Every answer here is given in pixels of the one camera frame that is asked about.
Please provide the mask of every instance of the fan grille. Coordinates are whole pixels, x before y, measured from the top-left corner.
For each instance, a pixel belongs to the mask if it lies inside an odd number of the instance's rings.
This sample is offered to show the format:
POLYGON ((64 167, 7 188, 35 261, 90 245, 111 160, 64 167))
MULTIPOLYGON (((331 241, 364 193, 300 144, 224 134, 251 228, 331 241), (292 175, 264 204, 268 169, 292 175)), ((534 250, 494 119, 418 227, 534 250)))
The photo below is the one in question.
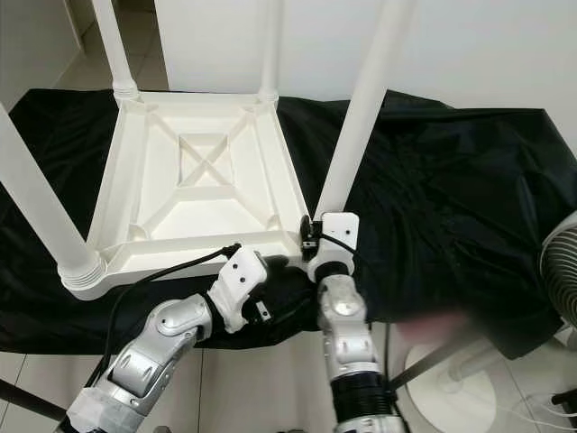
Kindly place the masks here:
POLYGON ((563 230, 545 248, 542 272, 554 307, 577 327, 577 226, 563 230))

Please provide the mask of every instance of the white cylindrical leg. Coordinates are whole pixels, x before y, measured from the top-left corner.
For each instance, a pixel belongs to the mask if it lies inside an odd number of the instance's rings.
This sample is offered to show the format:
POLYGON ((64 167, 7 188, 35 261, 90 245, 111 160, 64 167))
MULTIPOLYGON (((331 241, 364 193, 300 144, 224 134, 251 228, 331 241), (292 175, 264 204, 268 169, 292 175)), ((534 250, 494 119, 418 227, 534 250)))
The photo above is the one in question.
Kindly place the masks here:
POLYGON ((105 273, 0 105, 0 182, 40 237, 68 288, 90 285, 105 273))
POLYGON ((266 4, 266 27, 264 32, 264 52, 262 55, 261 88, 262 102, 276 102, 279 99, 279 51, 282 27, 281 0, 264 0, 266 4))
POLYGON ((111 0, 92 0, 102 42, 105 45, 106 57, 112 72, 112 89, 116 101, 135 99, 138 97, 138 88, 133 80, 128 66, 123 41, 120 37, 118 23, 114 16, 111 0))
POLYGON ((351 98, 334 150, 315 221, 325 212, 340 212, 349 197, 372 127, 390 82, 416 0, 387 0, 351 98))
POLYGON ((486 370, 490 365, 501 359, 503 357, 495 347, 487 347, 460 363, 451 364, 448 369, 449 377, 456 382, 462 381, 469 376, 486 370))

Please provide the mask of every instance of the white tile floor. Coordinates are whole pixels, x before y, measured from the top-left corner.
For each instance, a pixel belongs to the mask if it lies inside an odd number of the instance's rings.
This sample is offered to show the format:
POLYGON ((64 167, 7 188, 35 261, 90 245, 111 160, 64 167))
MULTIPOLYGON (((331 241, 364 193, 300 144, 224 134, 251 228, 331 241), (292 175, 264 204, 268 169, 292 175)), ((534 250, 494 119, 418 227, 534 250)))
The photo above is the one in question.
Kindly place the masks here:
MULTIPOLYGON (((160 38, 152 14, 122 13, 120 26, 129 63, 139 88, 168 89, 160 38)), ((84 37, 86 56, 63 75, 58 88, 109 88, 110 72, 96 26, 84 37)), ((374 334, 381 349, 383 326, 374 334)), ((393 334, 391 365, 398 372, 406 345, 393 334)), ((0 377, 62 406, 68 406, 92 371, 94 356, 14 355, 0 353, 0 377)), ((490 370, 499 406, 543 422, 569 423, 540 405, 545 392, 577 386, 577 354, 553 344, 490 370)), ((415 433, 436 432, 414 409, 404 390, 401 408, 415 433)), ((0 401, 0 433, 52 432, 55 422, 0 401)), ((325 380, 320 335, 307 333, 269 348, 249 351, 195 350, 179 363, 170 386, 139 432, 169 425, 174 433, 273 433, 303 428, 310 433, 332 430, 334 414, 325 380)), ((502 411, 492 433, 553 433, 502 411)))

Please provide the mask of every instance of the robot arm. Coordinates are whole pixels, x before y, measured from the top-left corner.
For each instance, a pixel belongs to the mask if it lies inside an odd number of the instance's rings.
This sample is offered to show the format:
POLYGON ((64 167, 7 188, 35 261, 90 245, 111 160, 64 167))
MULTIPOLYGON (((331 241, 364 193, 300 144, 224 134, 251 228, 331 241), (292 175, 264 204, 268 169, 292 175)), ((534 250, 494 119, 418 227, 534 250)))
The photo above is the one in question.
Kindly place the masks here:
POLYGON ((306 248, 316 250, 307 267, 318 285, 319 326, 324 334, 325 361, 338 425, 335 433, 404 433, 394 416, 395 396, 385 392, 378 356, 366 324, 366 306, 351 274, 353 255, 327 235, 356 248, 359 218, 326 213, 315 227, 303 227, 306 248))
MULTIPOLYGON (((318 287, 318 320, 338 421, 335 432, 405 433, 402 420, 392 413, 394 396, 385 392, 366 306, 351 277, 353 255, 323 237, 354 249, 358 225, 354 214, 327 213, 321 222, 304 224, 301 230, 307 274, 318 287)), ((266 278, 262 258, 243 247, 223 266, 206 296, 161 303, 96 385, 82 390, 56 433, 134 433, 184 352, 214 332, 232 334, 247 323, 243 305, 266 278)), ((270 315, 259 304, 266 321, 270 315)))
POLYGON ((247 323, 243 304, 266 278, 262 258, 242 247, 223 266, 206 297, 161 303, 95 386, 80 392, 56 433, 135 432, 189 348, 221 328, 233 333, 247 323))

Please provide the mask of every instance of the black cloth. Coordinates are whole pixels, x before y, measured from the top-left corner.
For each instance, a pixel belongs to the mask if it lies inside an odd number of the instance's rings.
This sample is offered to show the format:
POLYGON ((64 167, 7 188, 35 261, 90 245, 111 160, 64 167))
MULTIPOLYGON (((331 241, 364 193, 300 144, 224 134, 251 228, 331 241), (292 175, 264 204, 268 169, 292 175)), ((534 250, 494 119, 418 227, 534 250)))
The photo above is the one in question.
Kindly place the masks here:
MULTIPOLYGON (((311 213, 346 113, 346 101, 282 97, 279 120, 311 213)), ((109 90, 29 91, 11 117, 82 235, 105 167, 117 107, 109 90)), ((356 278, 370 320, 462 309, 509 358, 559 327, 536 259, 551 229, 577 208, 577 162, 540 109, 452 109, 389 92, 346 209, 361 218, 356 278)), ((136 335, 165 299, 206 290, 214 277, 160 281, 124 301, 117 335, 136 335)), ((0 349, 97 354, 122 288, 91 302, 60 284, 54 261, 0 190, 0 349)), ((274 319, 210 347, 274 345, 316 329, 316 292, 287 268, 270 281, 274 319)))

